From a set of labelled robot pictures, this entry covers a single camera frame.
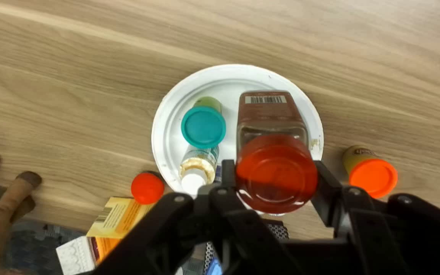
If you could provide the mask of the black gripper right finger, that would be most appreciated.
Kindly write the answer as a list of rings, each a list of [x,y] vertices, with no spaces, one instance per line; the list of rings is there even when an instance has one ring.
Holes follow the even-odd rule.
[[[409,193],[387,202],[342,185],[321,162],[312,204],[333,239],[316,243],[316,265],[342,275],[440,275],[440,208]]]

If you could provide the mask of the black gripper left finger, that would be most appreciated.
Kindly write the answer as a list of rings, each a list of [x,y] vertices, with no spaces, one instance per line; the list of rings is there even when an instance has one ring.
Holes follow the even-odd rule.
[[[167,194],[92,275],[173,275],[197,245],[211,243],[226,275],[301,275],[267,222],[234,190],[235,164],[222,162],[222,184],[193,199]]]

